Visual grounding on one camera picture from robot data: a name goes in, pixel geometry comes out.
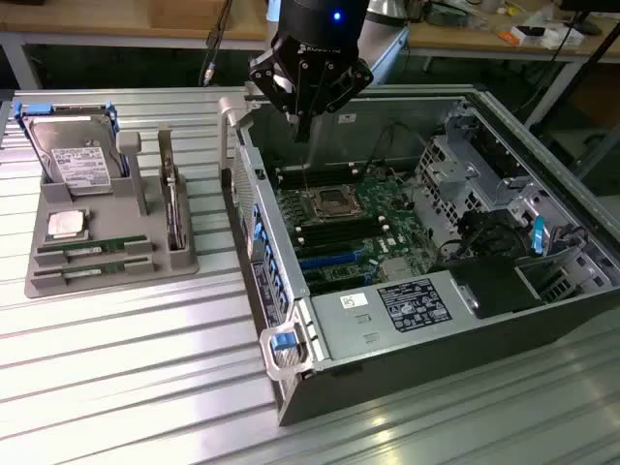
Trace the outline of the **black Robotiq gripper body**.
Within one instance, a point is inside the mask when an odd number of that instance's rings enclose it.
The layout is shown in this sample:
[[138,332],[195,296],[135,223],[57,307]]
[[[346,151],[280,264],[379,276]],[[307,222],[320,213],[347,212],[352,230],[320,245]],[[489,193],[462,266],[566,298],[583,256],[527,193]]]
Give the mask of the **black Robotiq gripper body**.
[[273,55],[287,61],[293,55],[319,53],[341,64],[356,62],[368,4],[361,0],[281,1],[271,43]]

